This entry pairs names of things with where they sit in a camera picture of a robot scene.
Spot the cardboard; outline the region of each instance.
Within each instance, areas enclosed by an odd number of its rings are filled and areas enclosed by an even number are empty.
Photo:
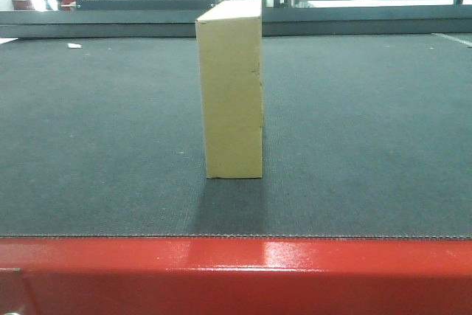
[[[260,178],[261,0],[224,1],[197,19],[206,176]]]

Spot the gray carpet surface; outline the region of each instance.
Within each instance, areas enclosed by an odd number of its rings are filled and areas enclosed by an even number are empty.
[[[472,237],[462,44],[264,38],[264,177],[207,180],[194,39],[67,42],[0,45],[1,236]]]

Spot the red frame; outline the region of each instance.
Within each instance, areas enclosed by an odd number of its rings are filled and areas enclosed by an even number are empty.
[[[472,240],[0,239],[0,311],[472,314]]]

